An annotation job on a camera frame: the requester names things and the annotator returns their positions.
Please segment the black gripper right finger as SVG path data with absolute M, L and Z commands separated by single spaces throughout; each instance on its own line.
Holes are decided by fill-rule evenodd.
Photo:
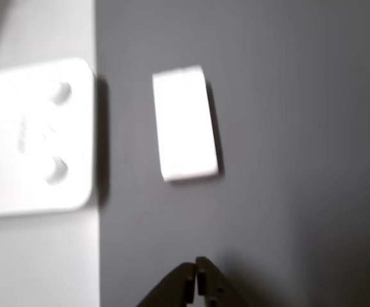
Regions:
M 222 271 L 207 257 L 196 258 L 196 276 L 197 292 L 204 297 L 205 306 L 249 306 Z

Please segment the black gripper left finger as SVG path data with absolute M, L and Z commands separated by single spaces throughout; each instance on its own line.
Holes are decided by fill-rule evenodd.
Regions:
M 195 264 L 184 262 L 165 275 L 137 305 L 187 306 L 194 302 Z

